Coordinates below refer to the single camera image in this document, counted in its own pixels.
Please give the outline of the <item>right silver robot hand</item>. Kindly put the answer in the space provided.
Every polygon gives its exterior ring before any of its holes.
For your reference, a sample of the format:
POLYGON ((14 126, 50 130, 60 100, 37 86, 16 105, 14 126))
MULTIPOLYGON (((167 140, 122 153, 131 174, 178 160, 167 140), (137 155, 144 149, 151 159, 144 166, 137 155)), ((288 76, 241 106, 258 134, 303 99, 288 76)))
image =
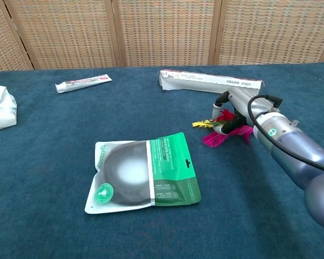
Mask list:
POLYGON ((277 111, 282 99, 266 94, 256 94, 253 90, 231 87, 217 97, 213 104, 212 119, 218 118, 223 111, 222 105, 227 102, 231 103, 234 108, 234 118, 221 126, 213 126, 215 132, 222 135, 228 135, 241 126, 254 126, 252 118, 256 119, 262 114, 277 111))

